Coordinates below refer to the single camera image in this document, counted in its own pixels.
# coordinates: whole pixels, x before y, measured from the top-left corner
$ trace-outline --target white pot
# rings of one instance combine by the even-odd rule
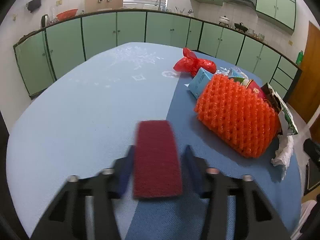
[[[223,24],[228,24],[230,23],[230,20],[226,16],[220,16],[219,22]]]

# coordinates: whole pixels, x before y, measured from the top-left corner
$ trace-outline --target faucet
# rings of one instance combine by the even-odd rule
[[[158,7],[158,11],[160,11],[160,5],[161,5],[161,0],[159,0],[159,7]]]

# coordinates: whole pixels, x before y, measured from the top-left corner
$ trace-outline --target dark blue tablecloth section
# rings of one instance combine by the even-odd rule
[[[197,56],[212,59],[217,66],[226,68],[233,66],[200,53]],[[252,73],[245,73],[261,85],[261,81]],[[196,118],[196,113],[193,111],[196,99],[185,86],[190,81],[189,74],[181,74],[166,118],[172,125],[180,155],[186,145],[190,144],[197,156],[205,158],[211,167],[218,168],[227,176],[241,178],[244,174],[253,175],[279,213],[289,233],[292,233],[299,221],[301,205],[300,175],[295,154],[291,158],[283,181],[281,181],[281,166],[274,167],[270,163],[279,145],[277,138],[258,159],[246,159],[239,155]],[[189,174],[183,162],[182,175],[182,196],[139,201],[126,240],[199,239],[208,201],[200,199],[192,191]],[[230,197],[226,239],[233,239],[234,223],[235,199]]]

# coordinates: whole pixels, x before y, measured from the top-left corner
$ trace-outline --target blue carton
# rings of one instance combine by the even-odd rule
[[[211,80],[212,76],[213,76],[212,73],[205,70],[204,68],[200,68],[196,76],[190,82],[188,88],[197,99],[201,95],[205,86]]]

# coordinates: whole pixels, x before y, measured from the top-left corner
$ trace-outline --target metal bolt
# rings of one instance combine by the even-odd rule
[[[220,171],[216,168],[207,168],[205,171],[208,174],[219,174],[220,173]]]
[[[68,177],[69,182],[77,182],[79,180],[79,177],[76,175],[71,175]]]
[[[101,171],[101,174],[103,175],[110,175],[113,174],[115,171],[112,168],[105,168]]]
[[[243,175],[242,179],[244,181],[253,181],[253,177],[251,175]]]

